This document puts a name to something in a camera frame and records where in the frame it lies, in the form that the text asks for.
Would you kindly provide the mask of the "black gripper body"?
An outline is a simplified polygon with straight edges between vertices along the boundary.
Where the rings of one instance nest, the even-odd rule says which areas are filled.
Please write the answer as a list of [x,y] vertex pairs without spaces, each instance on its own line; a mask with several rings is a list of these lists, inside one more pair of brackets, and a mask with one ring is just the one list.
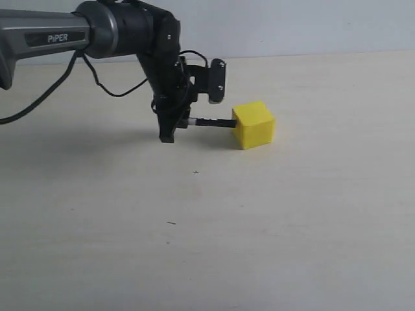
[[150,85],[154,93],[151,108],[155,114],[173,112],[196,102],[200,93],[208,92],[207,63],[189,64],[184,56],[174,60],[152,56],[150,63]]

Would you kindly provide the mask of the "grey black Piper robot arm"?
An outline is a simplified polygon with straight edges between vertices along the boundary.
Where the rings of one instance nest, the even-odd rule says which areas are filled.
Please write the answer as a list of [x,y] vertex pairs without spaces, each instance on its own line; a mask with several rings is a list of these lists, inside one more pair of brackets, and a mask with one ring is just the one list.
[[19,60],[72,51],[73,58],[137,56],[154,97],[160,140],[174,141],[197,96],[212,102],[224,95],[222,73],[205,65],[199,76],[180,48],[180,22],[162,8],[142,1],[84,1],[70,13],[1,11],[1,87],[10,89]]

